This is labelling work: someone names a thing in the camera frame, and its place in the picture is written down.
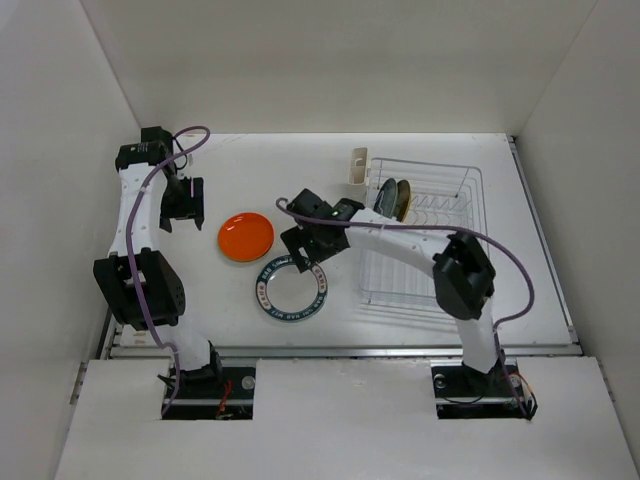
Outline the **dark green patterned plate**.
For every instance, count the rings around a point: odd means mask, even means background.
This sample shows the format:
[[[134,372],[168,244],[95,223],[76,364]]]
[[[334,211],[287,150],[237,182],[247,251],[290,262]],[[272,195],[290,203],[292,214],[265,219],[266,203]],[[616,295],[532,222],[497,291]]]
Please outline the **dark green patterned plate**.
[[[394,178],[389,178],[380,187],[373,205],[373,210],[386,218],[391,218],[396,207],[397,199],[397,181]]]

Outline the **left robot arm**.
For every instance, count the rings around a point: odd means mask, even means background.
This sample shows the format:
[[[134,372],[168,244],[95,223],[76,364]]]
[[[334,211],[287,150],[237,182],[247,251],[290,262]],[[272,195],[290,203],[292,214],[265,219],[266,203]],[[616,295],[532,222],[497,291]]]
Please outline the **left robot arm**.
[[[117,323],[150,334],[173,354],[174,367],[164,382],[209,397],[223,387],[220,358],[184,320],[183,283],[158,243],[160,232],[171,232],[175,220],[196,227],[205,220],[204,181],[180,174],[176,139],[161,126],[145,127],[139,142],[120,147],[115,159],[121,191],[117,229],[93,274]]]

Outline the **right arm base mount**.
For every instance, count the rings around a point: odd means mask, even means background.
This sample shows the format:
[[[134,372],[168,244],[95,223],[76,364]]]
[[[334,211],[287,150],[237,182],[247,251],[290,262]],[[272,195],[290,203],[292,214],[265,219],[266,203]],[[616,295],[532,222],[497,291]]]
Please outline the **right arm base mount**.
[[[532,420],[538,402],[516,364],[496,364],[488,374],[465,365],[431,366],[439,420]]]

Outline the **white plate teal rim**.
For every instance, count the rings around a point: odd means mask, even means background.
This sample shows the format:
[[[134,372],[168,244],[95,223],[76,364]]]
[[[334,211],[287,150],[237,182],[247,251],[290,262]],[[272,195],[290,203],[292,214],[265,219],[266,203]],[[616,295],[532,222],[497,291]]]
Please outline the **white plate teal rim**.
[[[271,319],[292,324],[318,313],[328,297],[324,270],[306,260],[300,273],[290,255],[273,259],[261,270],[255,283],[259,307]]]

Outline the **orange plate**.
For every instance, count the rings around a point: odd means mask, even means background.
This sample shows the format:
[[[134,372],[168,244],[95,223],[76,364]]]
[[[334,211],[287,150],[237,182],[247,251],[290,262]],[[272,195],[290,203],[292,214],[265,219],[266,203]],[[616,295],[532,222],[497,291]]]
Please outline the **orange plate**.
[[[274,240],[272,223],[265,216],[254,212],[243,212],[230,217],[220,227],[217,236],[220,251],[222,247],[233,244],[262,244],[272,247]]]

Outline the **lime green plate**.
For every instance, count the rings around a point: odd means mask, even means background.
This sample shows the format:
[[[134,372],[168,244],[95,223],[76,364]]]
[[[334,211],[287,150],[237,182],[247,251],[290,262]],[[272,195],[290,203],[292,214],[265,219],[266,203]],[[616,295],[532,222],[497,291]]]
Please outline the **lime green plate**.
[[[221,248],[225,257],[233,262],[242,264],[257,261],[264,257],[270,250],[271,245],[262,244],[233,244]]]

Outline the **amber patterned plate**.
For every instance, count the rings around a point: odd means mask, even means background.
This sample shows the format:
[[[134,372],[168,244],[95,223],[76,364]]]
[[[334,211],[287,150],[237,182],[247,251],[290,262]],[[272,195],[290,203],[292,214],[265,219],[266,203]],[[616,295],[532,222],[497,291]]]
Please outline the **amber patterned plate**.
[[[406,180],[400,180],[397,182],[397,198],[394,210],[394,218],[403,222],[406,218],[411,202],[411,186]]]

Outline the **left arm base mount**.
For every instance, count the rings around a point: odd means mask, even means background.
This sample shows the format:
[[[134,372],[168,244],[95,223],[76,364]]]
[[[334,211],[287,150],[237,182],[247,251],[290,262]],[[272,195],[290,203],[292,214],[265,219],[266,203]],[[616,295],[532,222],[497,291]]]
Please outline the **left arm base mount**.
[[[177,397],[169,402],[172,389],[166,377],[162,420],[252,420],[256,388],[255,365],[225,366],[222,380],[193,383],[180,387]]]

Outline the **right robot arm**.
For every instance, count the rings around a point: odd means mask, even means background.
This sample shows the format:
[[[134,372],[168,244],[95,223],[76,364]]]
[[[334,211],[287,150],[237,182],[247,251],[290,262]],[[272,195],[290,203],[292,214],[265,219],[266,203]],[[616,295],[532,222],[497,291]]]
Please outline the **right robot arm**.
[[[330,205],[308,189],[291,201],[278,199],[276,206],[296,222],[282,239],[301,272],[347,249],[359,249],[429,277],[437,306],[456,323],[465,386],[484,394],[498,384],[499,354],[492,333],[496,272],[472,232],[455,227],[442,236],[438,226],[403,224],[346,198]]]

